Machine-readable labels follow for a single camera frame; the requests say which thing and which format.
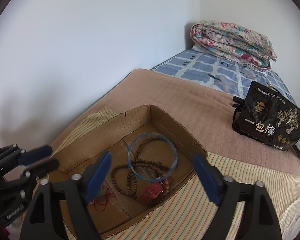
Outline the green jade red-cord pendant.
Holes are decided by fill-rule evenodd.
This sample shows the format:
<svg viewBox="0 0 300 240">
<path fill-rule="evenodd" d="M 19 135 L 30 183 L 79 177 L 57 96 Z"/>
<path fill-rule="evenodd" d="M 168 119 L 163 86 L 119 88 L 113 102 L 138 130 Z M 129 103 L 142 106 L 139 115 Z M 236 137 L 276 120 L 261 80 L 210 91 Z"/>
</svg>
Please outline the green jade red-cord pendant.
<svg viewBox="0 0 300 240">
<path fill-rule="evenodd" d="M 104 211 L 110 201 L 110 198 L 114 198 L 115 194 L 110 191 L 109 187 L 102 185 L 96 198 L 91 202 L 91 205 L 96 211 Z"/>
</svg>

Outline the folded floral quilt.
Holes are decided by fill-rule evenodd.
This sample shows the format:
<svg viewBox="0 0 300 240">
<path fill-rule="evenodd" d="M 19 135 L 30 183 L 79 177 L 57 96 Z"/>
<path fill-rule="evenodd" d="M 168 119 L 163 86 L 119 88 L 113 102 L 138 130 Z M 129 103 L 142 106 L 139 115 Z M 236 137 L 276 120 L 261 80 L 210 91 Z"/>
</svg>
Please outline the folded floral quilt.
<svg viewBox="0 0 300 240">
<path fill-rule="evenodd" d="M 268 71 L 277 55 L 270 39 L 235 23 L 203 20 L 190 30 L 194 50 L 206 51 L 235 63 Z"/>
</svg>

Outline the black snack bag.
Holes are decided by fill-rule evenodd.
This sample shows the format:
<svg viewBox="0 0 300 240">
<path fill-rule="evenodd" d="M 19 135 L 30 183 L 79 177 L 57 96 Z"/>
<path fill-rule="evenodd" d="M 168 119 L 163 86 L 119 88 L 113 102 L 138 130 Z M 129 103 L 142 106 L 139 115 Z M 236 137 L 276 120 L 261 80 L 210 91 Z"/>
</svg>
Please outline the black snack bag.
<svg viewBox="0 0 300 240">
<path fill-rule="evenodd" d="M 237 103 L 232 129 L 286 151 L 300 140 L 300 108 L 279 91 L 253 81 L 245 99 Z"/>
</svg>

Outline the blue checked bed sheet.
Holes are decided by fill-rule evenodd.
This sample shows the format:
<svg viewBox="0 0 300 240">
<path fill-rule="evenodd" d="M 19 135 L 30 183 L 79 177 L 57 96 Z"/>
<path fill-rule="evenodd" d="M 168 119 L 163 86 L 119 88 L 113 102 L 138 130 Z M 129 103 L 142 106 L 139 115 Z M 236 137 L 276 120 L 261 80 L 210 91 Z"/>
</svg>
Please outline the blue checked bed sheet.
<svg viewBox="0 0 300 240">
<path fill-rule="evenodd" d="M 285 98 L 295 103 L 277 73 L 261 72 L 222 57 L 185 50 L 152 68 L 153 71 L 210 87 L 239 98 L 245 98 L 253 81 L 272 85 Z"/>
</svg>

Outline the red strap wristwatch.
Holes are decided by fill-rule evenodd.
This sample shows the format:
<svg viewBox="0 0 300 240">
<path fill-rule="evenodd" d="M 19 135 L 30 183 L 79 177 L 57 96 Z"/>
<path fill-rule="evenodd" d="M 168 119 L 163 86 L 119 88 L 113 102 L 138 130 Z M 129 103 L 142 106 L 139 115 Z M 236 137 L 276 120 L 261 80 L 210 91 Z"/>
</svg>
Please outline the red strap wristwatch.
<svg viewBox="0 0 300 240">
<path fill-rule="evenodd" d="M 146 187 L 138 197 L 138 201 L 145 206 L 155 206 L 161 202 L 170 192 L 170 185 L 174 182 L 172 177 L 162 181 L 155 181 Z"/>
</svg>

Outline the open cardboard box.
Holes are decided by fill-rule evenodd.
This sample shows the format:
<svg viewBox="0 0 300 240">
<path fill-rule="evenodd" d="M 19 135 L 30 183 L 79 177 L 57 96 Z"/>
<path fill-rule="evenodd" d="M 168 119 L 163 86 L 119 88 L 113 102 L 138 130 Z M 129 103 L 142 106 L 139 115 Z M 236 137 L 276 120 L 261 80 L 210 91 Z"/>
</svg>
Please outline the open cardboard box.
<svg viewBox="0 0 300 240">
<path fill-rule="evenodd" d="M 170 115 L 147 105 L 87 117 L 59 146 L 53 182 L 83 173 L 103 152 L 110 170 L 88 202 L 105 239 L 189 239 L 207 217 L 207 198 L 191 163 L 207 151 Z"/>
</svg>

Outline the brown bed blanket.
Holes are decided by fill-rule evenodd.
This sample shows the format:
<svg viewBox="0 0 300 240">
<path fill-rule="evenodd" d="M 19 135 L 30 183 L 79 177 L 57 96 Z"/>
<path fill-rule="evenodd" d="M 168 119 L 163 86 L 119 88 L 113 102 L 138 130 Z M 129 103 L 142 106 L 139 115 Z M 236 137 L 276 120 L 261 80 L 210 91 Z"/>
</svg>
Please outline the brown bed blanket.
<svg viewBox="0 0 300 240">
<path fill-rule="evenodd" d="M 236 133 L 232 129 L 232 95 L 190 81 L 136 69 L 98 99 L 53 142 L 57 149 L 87 116 L 104 106 L 123 113 L 155 105 L 182 124 L 207 151 L 244 163 L 300 175 L 300 158 Z"/>
</svg>

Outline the striped yellow towel blanket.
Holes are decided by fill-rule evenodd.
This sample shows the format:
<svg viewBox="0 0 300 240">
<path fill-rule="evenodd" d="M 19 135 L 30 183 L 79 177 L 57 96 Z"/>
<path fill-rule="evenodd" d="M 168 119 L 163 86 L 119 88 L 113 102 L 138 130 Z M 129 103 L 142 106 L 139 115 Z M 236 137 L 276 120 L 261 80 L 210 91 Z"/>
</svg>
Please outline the striped yellow towel blanket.
<svg viewBox="0 0 300 240">
<path fill-rule="evenodd" d="M 128 145 L 143 133 L 159 133 L 173 142 L 178 165 L 172 173 L 168 196 L 155 207 L 118 193 L 107 177 L 104 187 L 109 200 L 89 205 L 88 211 L 104 239 L 200 239 L 216 207 L 208 197 L 191 165 L 194 153 L 203 146 L 170 115 L 157 106 L 140 106 L 116 114 L 104 107 L 87 116 L 63 141 L 53 143 L 60 166 L 50 173 L 53 182 L 82 173 L 99 155 L 109 151 L 112 167 L 125 164 Z M 214 153 L 207 161 L 236 181 L 264 182 L 278 215 L 284 239 L 293 239 L 300 230 L 300 176 L 244 163 Z"/>
</svg>

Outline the dark blue bangle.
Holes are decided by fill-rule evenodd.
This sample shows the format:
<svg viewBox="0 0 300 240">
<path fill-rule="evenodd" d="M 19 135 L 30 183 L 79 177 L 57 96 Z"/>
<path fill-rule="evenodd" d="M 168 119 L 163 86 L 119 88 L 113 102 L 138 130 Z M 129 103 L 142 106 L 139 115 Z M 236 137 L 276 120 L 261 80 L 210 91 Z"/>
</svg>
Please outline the dark blue bangle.
<svg viewBox="0 0 300 240">
<path fill-rule="evenodd" d="M 176 169 L 178 160 L 174 143 L 160 133 L 146 132 L 128 143 L 128 167 L 144 181 L 167 179 Z"/>
</svg>

